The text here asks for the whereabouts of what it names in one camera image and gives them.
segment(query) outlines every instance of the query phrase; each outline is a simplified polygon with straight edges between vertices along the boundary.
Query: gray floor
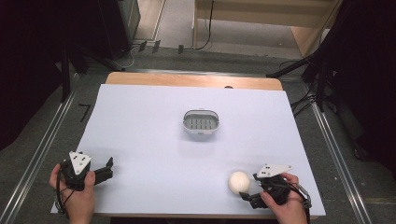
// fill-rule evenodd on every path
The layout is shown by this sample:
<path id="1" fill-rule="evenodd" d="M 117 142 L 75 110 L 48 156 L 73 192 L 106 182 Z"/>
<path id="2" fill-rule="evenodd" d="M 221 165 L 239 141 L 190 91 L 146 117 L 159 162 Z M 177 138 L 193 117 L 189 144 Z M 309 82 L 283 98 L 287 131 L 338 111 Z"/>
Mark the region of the gray floor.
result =
<path id="1" fill-rule="evenodd" d="M 291 36 L 283 35 L 283 38 L 292 40 Z M 235 54 L 231 51 L 229 53 L 186 51 L 183 54 L 177 54 L 175 49 L 163 48 L 152 54 L 150 48 L 147 48 L 143 52 L 134 53 L 134 65 L 127 71 L 156 69 L 219 72 L 227 73 L 230 76 L 264 77 L 265 74 L 277 71 L 281 63 L 290 58 L 295 58 L 295 56 L 290 57 L 290 54 L 289 56 L 280 55 L 278 58 L 273 54 L 265 55 L 268 56 L 256 55 L 255 53 Z M 127 64 L 129 61 L 131 61 L 131 58 L 125 57 L 119 63 Z M 298 78 L 303 71 L 304 69 L 300 68 L 290 75 L 282 77 L 282 86 L 291 102 L 299 100 L 306 92 L 304 83 Z M 39 168 L 32 187 L 28 190 L 21 204 L 14 223 L 67 223 L 64 217 L 50 214 L 54 199 L 54 193 L 48 185 L 50 171 L 55 163 L 65 159 L 68 152 L 77 147 L 92 112 L 90 110 L 88 116 L 81 122 L 86 108 L 78 106 L 78 104 L 92 105 L 93 107 L 99 86 L 105 83 L 107 75 L 108 71 L 101 64 L 95 62 L 90 62 L 90 70 L 87 75 L 79 75 L 79 82 L 74 86 L 73 101 L 54 140 L 51 142 L 49 152 Z M 22 178 L 40 144 L 41 138 L 59 108 L 61 93 L 61 89 L 53 93 L 31 119 L 17 141 L 0 151 L 0 169 L 3 171 L 0 180 L 2 190 L 0 194 L 1 211 L 7 207 L 16 185 Z M 396 211 L 396 183 L 391 173 L 375 161 L 361 162 L 357 160 L 342 123 L 331 110 L 327 107 L 325 109 L 325 116 L 330 123 L 347 167 L 355 180 L 361 197 L 366 201 L 372 223 L 394 223 L 396 219 L 394 212 Z M 320 217 L 312 223 L 358 223 L 318 125 L 314 110 L 312 108 L 306 109 L 296 118 L 296 123 L 327 213 L 326 217 Z M 109 217 L 95 217 L 92 223 L 109 222 Z"/>

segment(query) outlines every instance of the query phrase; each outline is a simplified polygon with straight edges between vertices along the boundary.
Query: wooden desk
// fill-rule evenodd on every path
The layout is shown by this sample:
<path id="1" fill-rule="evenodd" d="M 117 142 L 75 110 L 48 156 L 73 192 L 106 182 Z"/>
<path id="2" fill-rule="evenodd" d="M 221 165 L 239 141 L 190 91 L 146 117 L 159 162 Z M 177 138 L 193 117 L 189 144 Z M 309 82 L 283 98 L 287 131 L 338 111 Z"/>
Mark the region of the wooden desk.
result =
<path id="1" fill-rule="evenodd" d="M 195 139 L 183 130 L 182 118 L 194 108 L 219 114 L 214 135 Z M 287 95 L 276 79 L 112 73 L 99 90 L 77 151 L 92 156 L 93 170 L 114 158 L 113 178 L 95 189 L 97 215 L 274 218 L 269 209 L 252 209 L 227 185 L 232 172 L 254 174 L 267 161 L 295 167 L 290 172 L 301 177 L 313 199 L 311 218 L 325 215 Z M 250 193 L 262 190 L 251 181 Z"/>
<path id="2" fill-rule="evenodd" d="M 195 0 L 194 46 L 198 19 L 209 19 L 210 0 Z M 302 56 L 330 28 L 342 0 L 216 0 L 212 20 L 291 26 Z"/>
<path id="3" fill-rule="evenodd" d="M 135 84 L 151 86 L 182 87 L 233 87 L 235 89 L 282 91 L 280 81 L 275 78 L 194 76 L 178 74 L 120 73 L 108 75 L 106 84 Z"/>

